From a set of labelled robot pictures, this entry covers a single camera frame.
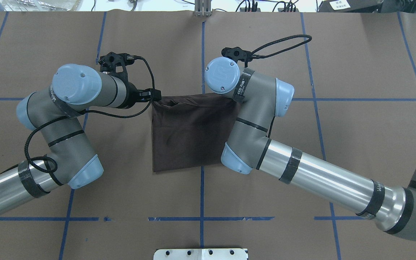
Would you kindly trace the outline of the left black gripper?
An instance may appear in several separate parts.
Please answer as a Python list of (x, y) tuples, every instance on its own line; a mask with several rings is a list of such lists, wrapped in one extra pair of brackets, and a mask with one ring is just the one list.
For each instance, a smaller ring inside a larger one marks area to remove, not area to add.
[(157, 89), (139, 90), (131, 82), (125, 83), (126, 95), (123, 102), (123, 109), (129, 109), (136, 103), (161, 101), (161, 91)]

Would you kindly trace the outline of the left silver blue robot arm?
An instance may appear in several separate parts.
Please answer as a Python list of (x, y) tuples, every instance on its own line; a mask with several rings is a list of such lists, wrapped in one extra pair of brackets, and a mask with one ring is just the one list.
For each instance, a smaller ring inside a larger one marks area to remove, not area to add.
[(61, 66), (47, 89), (17, 105), (18, 120), (31, 133), (25, 159), (0, 173), (0, 215), (64, 184), (78, 189), (102, 176), (103, 166), (79, 122), (89, 107), (127, 109), (158, 99), (159, 90), (137, 90), (125, 70), (104, 74), (85, 65)]

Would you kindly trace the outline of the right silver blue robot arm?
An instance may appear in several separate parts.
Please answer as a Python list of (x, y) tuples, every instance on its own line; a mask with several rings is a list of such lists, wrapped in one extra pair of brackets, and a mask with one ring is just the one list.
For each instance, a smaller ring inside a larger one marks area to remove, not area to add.
[(374, 221), (385, 233), (416, 241), (416, 170), (408, 187), (388, 187), (272, 140), (267, 126), (287, 112), (291, 84), (240, 68), (227, 57), (210, 61), (204, 73), (214, 93), (241, 104), (221, 155), (226, 167), (242, 174), (264, 171)]

